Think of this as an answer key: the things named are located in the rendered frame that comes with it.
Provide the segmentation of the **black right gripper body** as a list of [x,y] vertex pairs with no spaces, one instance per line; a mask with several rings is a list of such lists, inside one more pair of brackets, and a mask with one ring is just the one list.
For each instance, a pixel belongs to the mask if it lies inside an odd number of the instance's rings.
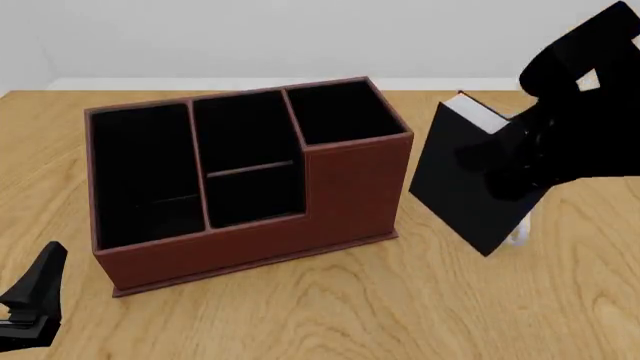
[[640,97],[538,101],[511,124],[523,137],[508,169],[528,167],[549,188],[581,178],[640,176]]

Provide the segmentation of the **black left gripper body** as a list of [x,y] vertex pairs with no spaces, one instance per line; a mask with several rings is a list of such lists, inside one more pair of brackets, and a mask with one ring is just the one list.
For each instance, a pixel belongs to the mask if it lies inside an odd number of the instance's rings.
[[0,320],[0,348],[50,347],[60,328],[60,320],[46,315],[34,323]]

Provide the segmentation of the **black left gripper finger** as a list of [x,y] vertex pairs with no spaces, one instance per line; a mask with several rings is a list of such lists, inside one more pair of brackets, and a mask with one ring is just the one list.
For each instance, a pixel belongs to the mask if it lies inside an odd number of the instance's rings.
[[10,320],[62,319],[60,290],[67,254],[60,242],[49,242],[24,275],[0,296]]

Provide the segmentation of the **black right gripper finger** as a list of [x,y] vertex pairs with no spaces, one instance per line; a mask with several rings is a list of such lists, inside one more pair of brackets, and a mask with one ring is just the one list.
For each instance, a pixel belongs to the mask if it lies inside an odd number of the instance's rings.
[[549,187],[530,168],[492,170],[485,174],[488,192],[498,200],[517,201],[531,194],[544,194]]
[[508,149],[497,142],[461,146],[455,149],[454,155],[457,165],[471,173],[504,171],[511,165]]

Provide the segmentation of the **black book with white pages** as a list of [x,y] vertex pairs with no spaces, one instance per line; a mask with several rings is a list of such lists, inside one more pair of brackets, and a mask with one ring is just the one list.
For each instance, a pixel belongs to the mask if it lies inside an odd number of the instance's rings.
[[438,104],[409,192],[451,230],[487,257],[503,242],[525,242],[529,214],[547,193],[531,191],[503,200],[487,188],[482,171],[468,170],[457,157],[466,146],[484,143],[509,119],[465,92]]

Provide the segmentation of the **red-brown desk caddy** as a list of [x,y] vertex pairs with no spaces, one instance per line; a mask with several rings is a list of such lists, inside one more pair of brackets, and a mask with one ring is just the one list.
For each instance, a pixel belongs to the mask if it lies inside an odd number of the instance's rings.
[[117,297],[394,238],[413,133],[367,77],[85,111]]

